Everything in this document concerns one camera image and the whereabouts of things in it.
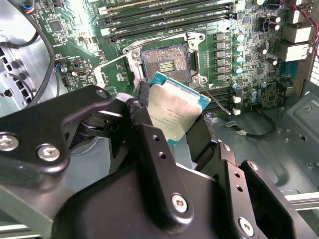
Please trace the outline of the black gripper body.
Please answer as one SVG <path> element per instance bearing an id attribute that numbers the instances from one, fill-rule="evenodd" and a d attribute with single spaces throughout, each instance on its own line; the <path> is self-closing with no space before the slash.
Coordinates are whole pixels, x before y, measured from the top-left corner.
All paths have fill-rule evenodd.
<path id="1" fill-rule="evenodd" d="M 153 219 L 150 195 L 137 163 L 111 174 L 69 198 L 53 224 L 56 239 L 232 239 L 221 218 L 217 183 L 179 168 L 194 206 L 194 219 L 181 233 L 171 234 Z"/>

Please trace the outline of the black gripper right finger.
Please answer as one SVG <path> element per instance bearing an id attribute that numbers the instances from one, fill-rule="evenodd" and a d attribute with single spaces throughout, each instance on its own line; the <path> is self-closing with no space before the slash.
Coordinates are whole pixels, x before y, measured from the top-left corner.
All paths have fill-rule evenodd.
<path id="1" fill-rule="evenodd" d="M 186 133 L 197 170 L 217 184 L 218 218 L 224 238 L 316 239 L 295 207 L 254 161 L 238 164 L 220 142 L 211 118 L 201 114 Z"/>

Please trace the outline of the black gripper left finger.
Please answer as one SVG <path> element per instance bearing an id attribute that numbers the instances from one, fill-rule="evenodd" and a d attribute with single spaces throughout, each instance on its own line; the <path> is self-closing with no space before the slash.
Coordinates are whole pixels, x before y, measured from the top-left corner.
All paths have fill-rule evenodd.
<path id="1" fill-rule="evenodd" d="M 155 219 L 170 226 L 187 226 L 194 208 L 181 180 L 163 132 L 153 126 L 148 109 L 130 98 L 113 100 L 98 86 L 87 86 L 0 119 L 0 165 L 8 184 L 51 189 L 70 161 L 79 125 L 98 115 L 102 136 L 131 143 L 148 177 Z"/>

